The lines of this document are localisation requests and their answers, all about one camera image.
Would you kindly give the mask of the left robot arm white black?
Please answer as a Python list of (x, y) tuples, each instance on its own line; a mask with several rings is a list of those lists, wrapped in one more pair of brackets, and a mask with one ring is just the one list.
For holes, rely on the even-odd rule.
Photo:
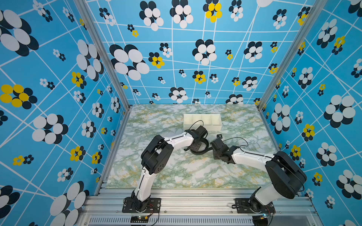
[(156, 135), (152, 139), (141, 154), (141, 176), (131, 194), (135, 210), (143, 212), (148, 207), (155, 177), (165, 168), (172, 152), (185, 148), (195, 155), (202, 155), (208, 152), (207, 135), (206, 128), (200, 125), (197, 129), (185, 130), (180, 135), (173, 137)]

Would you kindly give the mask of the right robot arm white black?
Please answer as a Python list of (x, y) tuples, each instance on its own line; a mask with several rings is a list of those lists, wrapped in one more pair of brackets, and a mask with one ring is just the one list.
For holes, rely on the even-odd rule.
[(283, 151), (274, 154), (244, 151), (238, 146), (227, 146), (219, 137), (211, 142), (211, 147), (216, 158), (227, 164), (246, 165), (268, 173), (271, 183), (258, 188), (248, 201), (255, 213), (281, 197), (294, 199), (304, 191), (306, 174)]

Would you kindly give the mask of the white compartment storage box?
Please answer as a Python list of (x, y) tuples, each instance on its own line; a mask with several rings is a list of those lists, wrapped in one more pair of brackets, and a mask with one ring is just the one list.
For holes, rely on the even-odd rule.
[(183, 129), (197, 129), (203, 126), (207, 131), (221, 131), (222, 119), (220, 114), (184, 114)]

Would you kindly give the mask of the right green circuit board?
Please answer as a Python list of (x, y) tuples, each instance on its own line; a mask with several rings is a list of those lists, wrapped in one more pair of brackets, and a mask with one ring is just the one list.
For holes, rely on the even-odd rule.
[(268, 218), (264, 215), (253, 216), (253, 223), (254, 223), (254, 226), (268, 226), (269, 225)]

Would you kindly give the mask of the green circuit board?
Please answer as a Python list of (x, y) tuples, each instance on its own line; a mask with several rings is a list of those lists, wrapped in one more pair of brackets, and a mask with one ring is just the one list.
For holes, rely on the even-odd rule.
[(149, 222), (149, 216), (131, 216), (131, 224), (145, 224)]
[(268, 218), (264, 215), (253, 216), (253, 223), (254, 223), (254, 226), (268, 226), (269, 225)]

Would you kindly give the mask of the left green circuit board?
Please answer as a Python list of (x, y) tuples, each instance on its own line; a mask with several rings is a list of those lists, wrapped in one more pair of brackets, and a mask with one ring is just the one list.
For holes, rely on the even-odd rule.
[(145, 224), (149, 222), (149, 216), (131, 216), (131, 224)]

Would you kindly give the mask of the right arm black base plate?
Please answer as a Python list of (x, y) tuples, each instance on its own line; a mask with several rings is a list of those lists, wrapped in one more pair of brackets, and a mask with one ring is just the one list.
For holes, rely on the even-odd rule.
[(268, 205), (262, 205), (258, 201), (250, 200), (248, 198), (236, 198), (234, 201), (235, 203), (232, 205), (232, 208), (236, 209), (237, 213), (259, 215), (275, 213), (272, 202)]

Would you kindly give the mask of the aluminium front frame rail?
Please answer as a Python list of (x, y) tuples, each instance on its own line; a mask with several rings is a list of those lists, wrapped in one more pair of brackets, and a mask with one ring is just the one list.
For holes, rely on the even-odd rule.
[[(122, 207), (131, 189), (102, 188), (86, 200), (78, 226), (131, 226), (131, 213)], [(148, 225), (156, 226), (253, 226), (252, 214), (238, 214), (235, 198), (248, 198), (253, 189), (153, 189), (161, 198), (159, 213)], [(268, 214), (273, 226), (321, 226), (323, 223), (308, 197), (281, 198)]]

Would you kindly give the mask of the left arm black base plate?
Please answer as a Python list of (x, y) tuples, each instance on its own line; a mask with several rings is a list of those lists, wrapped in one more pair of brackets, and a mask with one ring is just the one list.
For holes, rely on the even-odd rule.
[(123, 201), (122, 213), (159, 213), (161, 198), (148, 198), (140, 202), (137, 198), (126, 197)]

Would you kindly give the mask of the left aluminium corner post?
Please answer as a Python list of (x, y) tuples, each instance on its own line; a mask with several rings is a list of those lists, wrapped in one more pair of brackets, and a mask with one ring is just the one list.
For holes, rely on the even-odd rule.
[(87, 25), (87, 29), (90, 34), (90, 37), (97, 49), (97, 52), (100, 55), (100, 58), (105, 66), (105, 69), (108, 72), (110, 80), (112, 81), (117, 93), (119, 94), (120, 100), (125, 108), (125, 111), (128, 112), (130, 109), (130, 104), (126, 98), (126, 95), (124, 94), (124, 92), (122, 90), (118, 76), (116, 75), (116, 72), (111, 64), (111, 60), (107, 56), (106, 48), (103, 45), (103, 42), (97, 31), (96, 24), (92, 20), (90, 11), (88, 10), (87, 4), (86, 4), (86, 1), (75, 0), (74, 3), (76, 5), (82, 19), (85, 21), (85, 23)]

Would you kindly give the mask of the aluminium corner post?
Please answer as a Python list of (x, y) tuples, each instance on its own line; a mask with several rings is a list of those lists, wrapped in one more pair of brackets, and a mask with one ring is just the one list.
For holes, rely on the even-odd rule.
[(125, 111), (128, 112), (130, 109), (130, 104), (126, 98), (126, 95), (124, 94), (124, 92), (122, 90), (118, 76), (116, 75), (116, 72), (111, 64), (111, 60), (107, 56), (106, 48), (103, 45), (103, 42), (97, 31), (96, 24), (92, 20), (90, 11), (88, 10), (87, 4), (86, 4), (86, 1), (75, 0), (74, 3), (76, 5), (82, 19), (85, 21), (85, 23), (87, 25), (87, 29), (90, 34), (90, 37), (97, 49), (97, 52), (100, 55), (100, 58), (105, 66), (105, 69), (108, 72), (110, 80), (112, 81), (117, 93), (119, 94), (120, 100), (125, 108)]
[(262, 108), (267, 103), (267, 100), (272, 95), (274, 87), (276, 86), (277, 82), (284, 75), (285, 70), (290, 65), (292, 59), (294, 58), (294, 55), (296, 54), (298, 47), (301, 45), (301, 43), (304, 41), (306, 36), (309, 34), (311, 28), (315, 24), (318, 16), (320, 15), (320, 13), (323, 10), (326, 3), (327, 3), (327, 0), (319, 0), (319, 1), (314, 2), (313, 6), (311, 7), (311, 12), (310, 12), (308, 18), (306, 19), (306, 21), (304, 22), (304, 24), (301, 26), (300, 30), (298, 31), (291, 46), (289, 47), (288, 51), (286, 52), (285, 57), (283, 58), (277, 73), (274, 75), (274, 77), (270, 81), (266, 91), (264, 92), (264, 95), (261, 98), (261, 101), (257, 107), (260, 113), (262, 112)]

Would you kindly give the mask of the right aluminium corner post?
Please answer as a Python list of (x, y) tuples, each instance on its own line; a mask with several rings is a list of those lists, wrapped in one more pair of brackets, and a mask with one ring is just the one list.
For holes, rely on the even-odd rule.
[(320, 15), (320, 13), (323, 10), (326, 3), (327, 3), (327, 0), (319, 0), (319, 1), (314, 2), (313, 6), (311, 7), (311, 12), (310, 12), (308, 18), (306, 19), (306, 21), (304, 22), (304, 24), (301, 26), (300, 30), (298, 31), (291, 46), (289, 47), (288, 51), (286, 52), (285, 57), (283, 58), (277, 73), (274, 75), (274, 77), (270, 81), (266, 91), (264, 92), (264, 95), (261, 98), (261, 101), (257, 107), (260, 113), (262, 112), (262, 108), (267, 103), (267, 100), (272, 95), (274, 87), (276, 86), (277, 82), (284, 75), (285, 70), (290, 65), (292, 59), (294, 58), (294, 55), (296, 54), (298, 47), (301, 45), (301, 43), (304, 41), (306, 36), (309, 34), (311, 28), (315, 24), (318, 16)]

